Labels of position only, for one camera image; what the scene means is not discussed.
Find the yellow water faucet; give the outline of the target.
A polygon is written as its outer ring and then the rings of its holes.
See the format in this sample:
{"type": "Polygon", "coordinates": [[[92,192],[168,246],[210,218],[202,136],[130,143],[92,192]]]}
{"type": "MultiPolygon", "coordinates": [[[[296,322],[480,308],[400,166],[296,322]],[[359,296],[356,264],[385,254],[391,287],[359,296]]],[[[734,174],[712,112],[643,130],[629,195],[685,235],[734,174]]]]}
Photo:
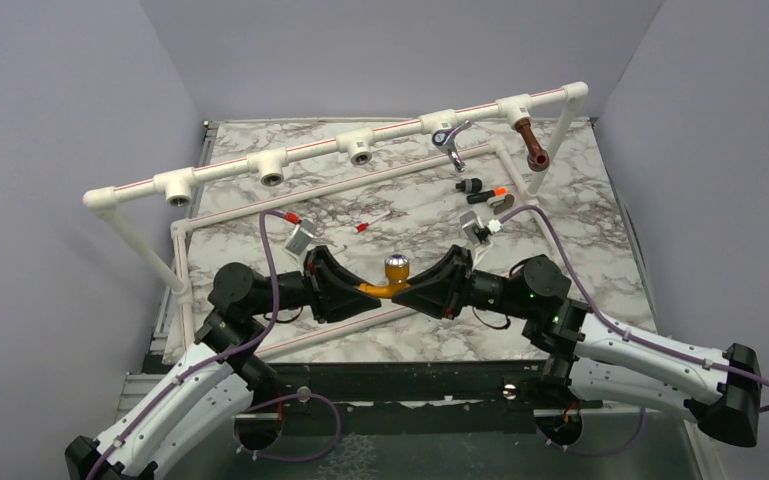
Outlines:
{"type": "Polygon", "coordinates": [[[372,285],[361,283],[358,290],[379,299],[392,299],[396,294],[410,287],[410,260],[407,256],[394,253],[384,261],[384,275],[387,283],[372,285]]]}

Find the white PVC pipe frame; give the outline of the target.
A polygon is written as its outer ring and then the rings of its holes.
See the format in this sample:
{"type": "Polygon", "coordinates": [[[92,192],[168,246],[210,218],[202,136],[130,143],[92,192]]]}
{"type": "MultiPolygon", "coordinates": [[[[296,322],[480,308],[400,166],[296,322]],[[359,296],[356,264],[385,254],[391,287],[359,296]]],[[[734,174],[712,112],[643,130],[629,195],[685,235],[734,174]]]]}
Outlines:
{"type": "MultiPolygon", "coordinates": [[[[190,208],[195,202],[196,194],[202,191],[205,184],[240,175],[255,175],[263,186],[272,188],[284,181],[283,173],[288,166],[326,155],[341,154],[346,156],[351,164],[362,166],[371,161],[372,149],[378,143],[395,141],[412,135],[432,136],[441,123],[457,125],[466,120],[474,124],[488,119],[503,119],[513,129],[514,124],[519,119],[530,118],[533,132],[548,153],[551,164],[588,93],[589,87],[586,83],[574,82],[553,90],[514,95],[483,105],[426,113],[415,119],[375,128],[364,127],[351,130],[334,138],[317,140],[304,145],[262,150],[218,164],[158,173],[150,179],[128,185],[89,190],[83,196],[83,203],[99,219],[107,223],[168,286],[179,310],[182,346],[188,348],[194,341],[196,333],[193,311],[194,297],[187,264],[188,253],[185,248],[189,233],[199,228],[259,214],[265,210],[283,207],[294,202],[336,194],[427,168],[434,168],[450,162],[450,160],[435,147],[439,152],[438,155],[420,161],[341,182],[332,182],[302,192],[274,197],[216,214],[194,218],[187,217],[174,221],[170,225],[174,252],[174,264],[172,266],[164,263],[155,250],[135,230],[135,227],[124,215],[119,213],[119,206],[152,195],[162,195],[167,204],[171,206],[190,208]]],[[[509,155],[501,152],[497,142],[485,142],[469,147],[457,145],[457,147],[464,161],[478,155],[489,153],[497,155],[514,182],[517,194],[522,198],[535,197],[550,168],[549,165],[543,172],[533,172],[533,179],[526,182],[509,155]]]]}

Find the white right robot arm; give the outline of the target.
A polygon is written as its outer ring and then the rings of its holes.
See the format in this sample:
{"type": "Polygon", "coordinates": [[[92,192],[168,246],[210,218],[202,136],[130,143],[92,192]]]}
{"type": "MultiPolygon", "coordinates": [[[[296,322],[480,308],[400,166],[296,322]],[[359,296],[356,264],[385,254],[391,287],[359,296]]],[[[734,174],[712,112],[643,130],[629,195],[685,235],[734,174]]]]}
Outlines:
{"type": "Polygon", "coordinates": [[[435,318],[470,307],[524,320],[523,337],[550,356],[536,383],[549,406],[573,397],[621,402],[673,413],[732,446],[756,446],[761,385],[751,348],[702,347],[648,332],[570,298],[571,286],[545,255],[500,276],[476,269],[470,252],[454,246],[393,301],[435,318]]]}

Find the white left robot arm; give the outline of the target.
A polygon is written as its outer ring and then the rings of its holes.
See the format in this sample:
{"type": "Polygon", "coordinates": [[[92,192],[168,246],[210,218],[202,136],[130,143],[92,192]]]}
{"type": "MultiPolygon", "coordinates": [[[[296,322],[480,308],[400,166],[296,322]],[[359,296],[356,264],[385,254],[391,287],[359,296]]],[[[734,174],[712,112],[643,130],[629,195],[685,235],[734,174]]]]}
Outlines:
{"type": "Polygon", "coordinates": [[[275,371],[255,354],[282,310],[308,307],[315,319],[339,322],[380,308],[324,246],[307,252],[299,270],[268,272],[232,262],[219,269],[213,308],[194,342],[121,419],[65,451],[72,479],[162,479],[209,433],[246,409],[280,400],[275,371]]]}

